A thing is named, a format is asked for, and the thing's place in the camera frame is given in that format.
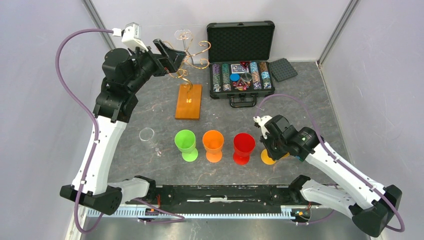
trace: case lid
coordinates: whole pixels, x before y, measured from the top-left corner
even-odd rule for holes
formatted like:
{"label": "case lid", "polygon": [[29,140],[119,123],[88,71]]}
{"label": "case lid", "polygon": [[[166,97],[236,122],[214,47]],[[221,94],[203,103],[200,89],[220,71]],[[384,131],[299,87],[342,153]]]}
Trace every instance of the case lid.
{"label": "case lid", "polygon": [[272,21],[210,23],[207,40],[210,63],[266,61],[275,25]]}

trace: marble patterned surface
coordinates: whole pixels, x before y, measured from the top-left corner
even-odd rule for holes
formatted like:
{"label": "marble patterned surface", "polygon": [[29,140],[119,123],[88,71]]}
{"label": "marble patterned surface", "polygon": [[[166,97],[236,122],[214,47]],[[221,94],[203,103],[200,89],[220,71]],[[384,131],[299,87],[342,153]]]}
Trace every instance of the marble patterned surface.
{"label": "marble patterned surface", "polygon": [[[328,95],[314,62],[294,62],[298,76],[283,82],[274,82],[275,93],[285,93],[304,101],[316,122],[322,136],[343,157],[347,157],[344,143],[330,105]],[[294,157],[266,165],[261,161],[265,149],[259,142],[261,131],[254,127],[253,116],[257,106],[231,108],[226,99],[211,99],[209,96],[209,71],[189,68],[189,79],[202,84],[202,102],[199,121],[175,120],[179,79],[152,77],[137,93],[138,105],[133,111],[130,123],[123,132],[116,148],[109,171],[109,182],[141,175],[156,180],[159,185],[204,185],[204,184],[284,184],[292,182],[298,175],[306,175],[320,183],[333,181],[316,167],[300,162]],[[307,114],[300,105],[288,98],[270,99],[260,109],[260,115],[280,114],[298,130],[312,127]],[[139,139],[143,128],[155,131],[155,147]],[[189,129],[196,135],[198,158],[186,162],[174,144],[175,134]],[[224,135],[223,158],[211,163],[205,157],[202,136],[209,130],[218,130]],[[256,147],[250,162],[240,166],[233,161],[233,138],[238,133],[249,133],[256,139]]]}

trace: red cup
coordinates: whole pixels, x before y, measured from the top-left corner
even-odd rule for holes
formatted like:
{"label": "red cup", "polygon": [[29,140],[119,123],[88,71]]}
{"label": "red cup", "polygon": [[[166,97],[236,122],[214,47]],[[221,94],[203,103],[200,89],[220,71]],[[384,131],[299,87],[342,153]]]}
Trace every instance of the red cup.
{"label": "red cup", "polygon": [[232,159],[238,165],[245,165],[249,162],[250,154],[255,148],[255,139],[247,133],[239,133],[234,137],[234,154]]}

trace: gray floor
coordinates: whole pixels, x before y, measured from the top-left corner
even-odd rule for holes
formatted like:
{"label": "gray floor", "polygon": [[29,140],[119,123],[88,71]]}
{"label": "gray floor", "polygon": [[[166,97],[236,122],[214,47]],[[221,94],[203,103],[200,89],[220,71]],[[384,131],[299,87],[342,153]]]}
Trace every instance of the gray floor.
{"label": "gray floor", "polygon": [[[329,210],[313,209],[311,221]],[[90,217],[85,229],[94,224]],[[369,240],[348,217],[336,212],[318,224],[298,226],[278,219],[187,219],[172,224],[138,223],[133,218],[104,217],[97,229],[83,234],[83,240]]]}
{"label": "gray floor", "polygon": [[[304,101],[321,127],[322,136],[346,158],[339,128],[316,64],[295,62],[292,65],[298,76],[275,82],[275,92]],[[169,76],[151,78],[137,94],[139,103],[116,148],[109,182],[142,175],[156,180],[160,185],[289,184],[300,174],[320,183],[333,182],[317,168],[294,157],[280,160],[274,165],[264,164],[260,158],[264,149],[259,142],[261,131],[254,127],[253,122],[257,106],[235,109],[229,106],[226,99],[211,99],[209,71],[189,70],[189,79],[203,85],[200,120],[175,120],[178,86],[182,81]],[[304,126],[312,127],[304,110],[290,99],[271,99],[260,112],[261,115],[270,116],[281,114],[298,130]],[[154,151],[146,151],[140,141],[139,132],[145,127],[155,131],[161,156]],[[174,144],[175,134],[182,129],[189,129],[196,135],[199,157],[194,162],[184,161]],[[210,163],[205,157],[202,136],[208,130],[218,130],[224,135],[223,158],[218,163]],[[242,132],[256,139],[256,148],[245,166],[235,164],[232,158],[233,138]]]}

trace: orange cup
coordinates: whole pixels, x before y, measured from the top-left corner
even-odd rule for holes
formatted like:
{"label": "orange cup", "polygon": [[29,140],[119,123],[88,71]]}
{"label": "orange cup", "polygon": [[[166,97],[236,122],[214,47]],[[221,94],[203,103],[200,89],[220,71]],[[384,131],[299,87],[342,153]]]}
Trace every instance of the orange cup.
{"label": "orange cup", "polygon": [[203,135],[202,142],[209,162],[217,163],[223,158],[224,136],[222,133],[217,130],[207,131]]}

